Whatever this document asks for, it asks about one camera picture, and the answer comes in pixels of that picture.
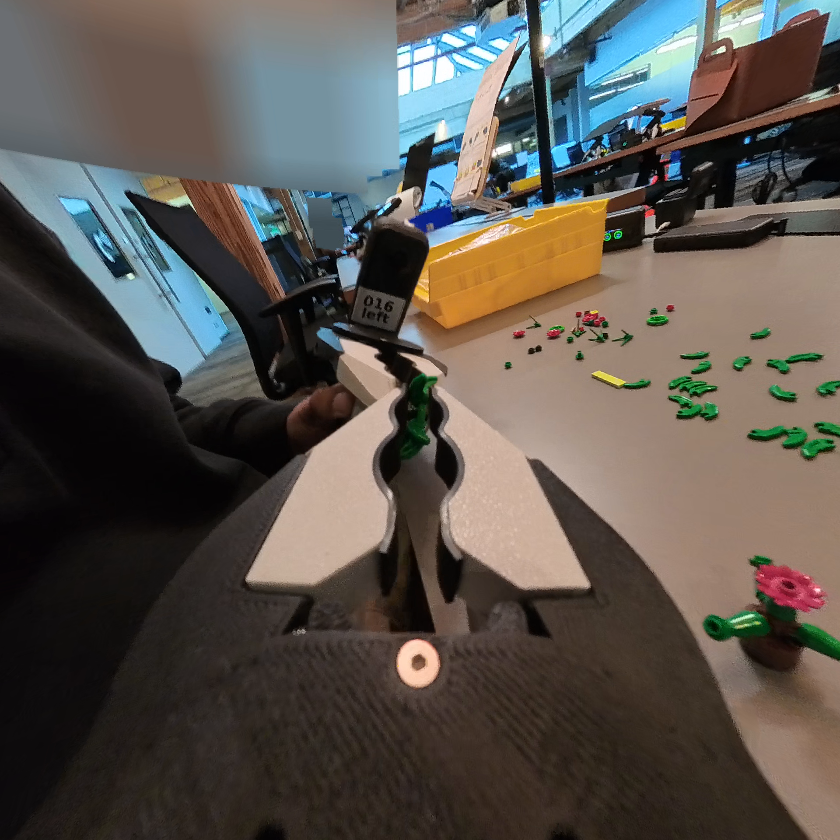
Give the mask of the black office chair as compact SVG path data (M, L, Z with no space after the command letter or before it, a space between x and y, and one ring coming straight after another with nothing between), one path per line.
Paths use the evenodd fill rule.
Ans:
M273 301L193 209L134 192L125 195L151 231L227 305L268 398L280 400L302 387L337 382L335 363L318 338L318 331L333 323L329 309L340 312L343 307L337 276L306 281Z

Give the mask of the black device with green light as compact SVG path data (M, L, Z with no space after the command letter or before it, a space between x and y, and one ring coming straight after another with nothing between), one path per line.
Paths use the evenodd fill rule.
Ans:
M603 253L641 246L645 238L646 211L645 205L638 205L608 213L605 217Z

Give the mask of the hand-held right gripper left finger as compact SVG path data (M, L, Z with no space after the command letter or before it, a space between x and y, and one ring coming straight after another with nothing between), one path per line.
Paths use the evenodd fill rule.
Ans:
M385 595L393 585L398 469L395 387L304 458L245 577L285 595Z

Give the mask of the upright instruction sheet stand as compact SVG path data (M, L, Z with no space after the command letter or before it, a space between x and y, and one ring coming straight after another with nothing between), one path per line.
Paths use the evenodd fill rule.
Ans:
M521 50L515 38L500 56L486 68L471 104L460 146L457 172L451 192L453 207L479 210L490 218L504 217L511 211L509 203L485 196L492 151L496 147L499 120L497 101L511 68Z

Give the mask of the person's left hand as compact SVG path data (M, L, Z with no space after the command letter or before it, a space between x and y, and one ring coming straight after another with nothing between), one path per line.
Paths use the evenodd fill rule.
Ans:
M302 399L287 417L290 452L302 455L345 424L353 414L354 395L343 385L320 387Z

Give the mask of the yellow plastic bin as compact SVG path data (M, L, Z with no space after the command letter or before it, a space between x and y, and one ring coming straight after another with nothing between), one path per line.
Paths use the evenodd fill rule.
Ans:
M598 275L608 200L537 209L430 248L413 305L445 329Z

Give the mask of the person's left forearm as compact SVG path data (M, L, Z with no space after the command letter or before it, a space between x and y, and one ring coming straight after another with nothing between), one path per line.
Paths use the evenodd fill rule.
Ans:
M180 394L182 376L175 367L154 359L151 364L191 445L239 460L267 477L296 456L287 429L294 402L247 397L197 406Z

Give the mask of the black pole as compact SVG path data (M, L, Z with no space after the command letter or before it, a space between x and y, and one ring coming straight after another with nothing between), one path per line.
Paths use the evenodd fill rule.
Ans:
M550 205L555 201L553 159L551 155L553 121L550 114L549 90L545 75L545 41L540 1L526 1L526 16L532 76L532 99L539 155L541 202L543 205Z

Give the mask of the group of small flower pieces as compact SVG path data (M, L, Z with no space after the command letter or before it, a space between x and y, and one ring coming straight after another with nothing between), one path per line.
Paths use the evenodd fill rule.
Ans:
M598 345L616 343L626 347L634 339L625 328L619 328L616 334L612 334L610 320L600 310L579 310L574 313L573 321L569 328L562 323L544 324L540 318L529 313L525 323L511 331L511 341L523 342L524 353L531 356L543 352L547 343L559 340L569 345L587 341Z

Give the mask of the green spiky plant stem piece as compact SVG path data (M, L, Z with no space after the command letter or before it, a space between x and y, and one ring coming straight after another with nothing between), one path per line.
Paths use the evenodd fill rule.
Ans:
M399 456L401 461L413 459L430 444L428 409L432 390L438 377L417 374L409 382L406 392L406 421L403 426Z

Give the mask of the small potted toy flower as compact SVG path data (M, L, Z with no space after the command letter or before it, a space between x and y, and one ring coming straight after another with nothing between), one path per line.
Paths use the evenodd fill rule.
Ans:
M806 650L838 661L838 639L800 618L824 608L824 589L810 575L764 556L753 556L749 564L753 604L727 617L707 615L704 633L717 642L736 640L753 662L780 673L794 670Z

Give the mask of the long wooden desk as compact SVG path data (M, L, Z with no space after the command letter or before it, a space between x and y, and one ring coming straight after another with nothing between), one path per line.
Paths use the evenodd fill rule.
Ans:
M835 84L783 106L730 123L717 129L687 135L684 129L665 134L631 148L611 152L603 157L573 165L553 176L556 188L582 189L591 194L591 186L624 175L652 172L664 155L679 152L681 171L688 175L695 164L710 161L717 167L714 182L714 207L733 205L738 163L756 154L779 150L777 139L758 139L762 133L786 123L803 119L836 116L839 86Z

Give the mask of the group of green leaf pieces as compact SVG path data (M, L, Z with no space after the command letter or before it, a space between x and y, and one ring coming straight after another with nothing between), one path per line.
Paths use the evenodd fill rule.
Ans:
M672 424L738 442L775 445L806 461L838 452L838 351L779 322L691 328L652 310L621 345L626 401L650 400Z

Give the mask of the brown bag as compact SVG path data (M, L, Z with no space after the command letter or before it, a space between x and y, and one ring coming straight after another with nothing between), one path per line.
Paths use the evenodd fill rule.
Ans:
M752 44L735 47L730 38L709 44L690 78L686 134L725 127L808 93L829 18L812 9Z

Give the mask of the black flat device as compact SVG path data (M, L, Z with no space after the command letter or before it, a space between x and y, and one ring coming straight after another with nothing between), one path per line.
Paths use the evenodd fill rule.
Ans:
M745 249L767 238L782 235L785 217L759 215L716 224L683 226L654 237L653 249L659 254L707 250Z

